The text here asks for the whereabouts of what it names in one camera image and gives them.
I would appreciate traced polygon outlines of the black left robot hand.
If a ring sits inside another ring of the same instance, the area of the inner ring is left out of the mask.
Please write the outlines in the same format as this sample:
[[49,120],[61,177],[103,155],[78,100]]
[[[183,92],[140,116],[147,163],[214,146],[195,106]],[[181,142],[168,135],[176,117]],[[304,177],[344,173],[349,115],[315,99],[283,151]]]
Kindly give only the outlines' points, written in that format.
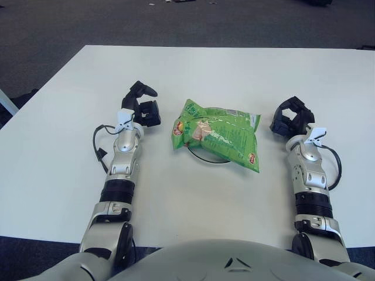
[[129,93],[122,99],[121,109],[117,114],[116,132],[121,132],[123,129],[132,130],[135,123],[147,127],[161,124],[156,100],[139,103],[137,99],[143,95],[157,97],[158,93],[140,81],[135,82],[129,89]]

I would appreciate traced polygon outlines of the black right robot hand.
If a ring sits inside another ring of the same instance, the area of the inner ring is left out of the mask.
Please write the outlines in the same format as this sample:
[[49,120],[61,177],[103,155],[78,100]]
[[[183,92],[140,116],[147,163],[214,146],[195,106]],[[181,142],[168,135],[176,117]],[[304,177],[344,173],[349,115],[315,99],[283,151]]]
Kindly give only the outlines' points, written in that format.
[[276,109],[270,130],[287,140],[298,136],[303,143],[313,143],[321,148],[321,139],[326,135],[326,128],[316,126],[314,114],[296,96]]

